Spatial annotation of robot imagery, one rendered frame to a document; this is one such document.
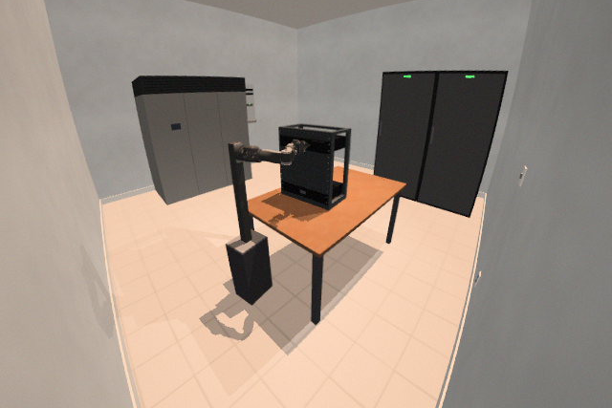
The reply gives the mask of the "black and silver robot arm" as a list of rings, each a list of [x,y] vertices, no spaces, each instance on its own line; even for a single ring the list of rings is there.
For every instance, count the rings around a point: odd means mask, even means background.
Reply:
[[[294,162],[295,153],[297,152],[296,145],[293,145],[292,143],[289,143],[288,146],[285,146],[285,149],[281,150],[280,152],[266,149],[261,150],[257,146],[242,145],[242,142],[235,143],[233,148],[233,156],[236,158],[237,163],[242,161],[259,163],[262,161],[268,161],[282,165],[290,165]]]

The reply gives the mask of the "black server rack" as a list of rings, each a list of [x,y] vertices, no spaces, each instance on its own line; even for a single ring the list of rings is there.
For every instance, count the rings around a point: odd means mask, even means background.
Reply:
[[[301,129],[303,127],[337,131],[324,132]],[[284,150],[284,147],[292,140],[306,141],[310,144],[305,153],[295,154],[293,163],[290,165],[280,164],[281,194],[328,211],[345,200],[347,196],[351,128],[299,123],[280,126],[278,132],[279,151]],[[345,132],[345,136],[335,140],[335,135]],[[342,148],[345,148],[343,182],[339,183],[333,181],[334,152]]]

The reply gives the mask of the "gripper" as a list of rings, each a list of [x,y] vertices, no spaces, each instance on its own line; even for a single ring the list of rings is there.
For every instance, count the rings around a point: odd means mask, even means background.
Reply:
[[[308,144],[306,141],[300,142],[300,140],[292,140],[292,143],[297,147],[296,154],[305,153],[307,147],[310,147],[310,144]]]

